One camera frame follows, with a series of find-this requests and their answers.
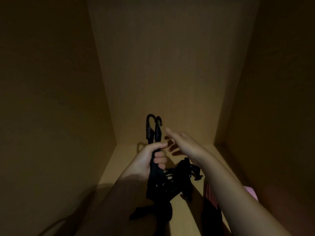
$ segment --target hand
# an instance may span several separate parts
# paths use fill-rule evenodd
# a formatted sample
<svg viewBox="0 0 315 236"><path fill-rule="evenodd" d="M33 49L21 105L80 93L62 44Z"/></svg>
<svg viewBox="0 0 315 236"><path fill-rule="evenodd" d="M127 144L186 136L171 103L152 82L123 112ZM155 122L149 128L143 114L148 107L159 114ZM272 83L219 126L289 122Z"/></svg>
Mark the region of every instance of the hand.
<svg viewBox="0 0 315 236"><path fill-rule="evenodd" d="M193 164L201 167L202 158L204 158L208 151L197 143L191 136L184 132L175 132L166 128L166 132L169 136L165 139L170 139L168 145L171 145L169 152L179 148L179 151L173 152L172 155L186 155Z"/></svg>
<svg viewBox="0 0 315 236"><path fill-rule="evenodd" d="M123 172L122 176L138 175L143 180L147 180L150 174L150 161L152 152L157 149L164 149L167 147L167 143L152 143L146 145L133 159L130 165ZM167 162L166 152L159 151L154 154L154 163L158 164L159 168L165 169L165 163Z"/></svg>

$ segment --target red striped fabric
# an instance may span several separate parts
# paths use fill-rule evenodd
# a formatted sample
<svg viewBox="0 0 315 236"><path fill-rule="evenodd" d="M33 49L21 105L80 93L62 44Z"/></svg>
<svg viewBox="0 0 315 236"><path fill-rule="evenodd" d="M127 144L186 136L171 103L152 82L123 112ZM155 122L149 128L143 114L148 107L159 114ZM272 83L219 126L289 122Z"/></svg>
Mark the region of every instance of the red striped fabric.
<svg viewBox="0 0 315 236"><path fill-rule="evenodd" d="M216 209L218 209L218 203L216 202L215 195L213 194L209 184L206 189L206 199L209 200Z"/></svg>

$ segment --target person's left hand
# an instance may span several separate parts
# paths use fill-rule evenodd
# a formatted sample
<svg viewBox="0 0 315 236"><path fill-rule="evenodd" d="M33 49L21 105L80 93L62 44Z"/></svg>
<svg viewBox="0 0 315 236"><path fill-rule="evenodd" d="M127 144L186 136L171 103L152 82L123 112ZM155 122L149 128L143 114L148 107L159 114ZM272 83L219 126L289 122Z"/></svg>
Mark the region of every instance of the person's left hand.
<svg viewBox="0 0 315 236"><path fill-rule="evenodd" d="M150 161L152 152L157 149L164 149L167 147L167 143L152 143L146 145L133 159L123 175L138 175L141 178L147 180L150 174ZM159 168L165 169L165 163L167 162L166 152L159 151L154 154L154 163L158 164Z"/></svg>

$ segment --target person's right hand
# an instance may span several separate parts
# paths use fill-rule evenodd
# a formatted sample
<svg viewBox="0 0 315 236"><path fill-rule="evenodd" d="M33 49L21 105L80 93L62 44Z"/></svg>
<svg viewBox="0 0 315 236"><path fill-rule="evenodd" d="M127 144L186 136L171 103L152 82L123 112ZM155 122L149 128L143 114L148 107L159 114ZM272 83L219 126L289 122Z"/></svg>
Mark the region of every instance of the person's right hand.
<svg viewBox="0 0 315 236"><path fill-rule="evenodd" d="M193 164L201 167L202 159L207 156L208 151L187 133L172 131L169 128L166 128L166 132L168 136L165 139L170 139L174 143L168 151L172 152L179 148L179 151L174 152L172 155L186 155Z"/></svg>

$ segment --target forearm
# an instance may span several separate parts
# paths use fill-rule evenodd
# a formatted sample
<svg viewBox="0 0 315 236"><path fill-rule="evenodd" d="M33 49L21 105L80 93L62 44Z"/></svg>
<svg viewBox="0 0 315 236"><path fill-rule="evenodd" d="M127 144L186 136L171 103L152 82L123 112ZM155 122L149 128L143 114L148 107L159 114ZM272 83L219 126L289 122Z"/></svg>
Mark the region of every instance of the forearm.
<svg viewBox="0 0 315 236"><path fill-rule="evenodd" d="M139 189L144 184L139 176L124 173L115 182L94 217L76 236L123 235L129 216L135 209Z"/></svg>
<svg viewBox="0 0 315 236"><path fill-rule="evenodd" d="M214 156L206 153L200 163L233 234L290 235Z"/></svg>

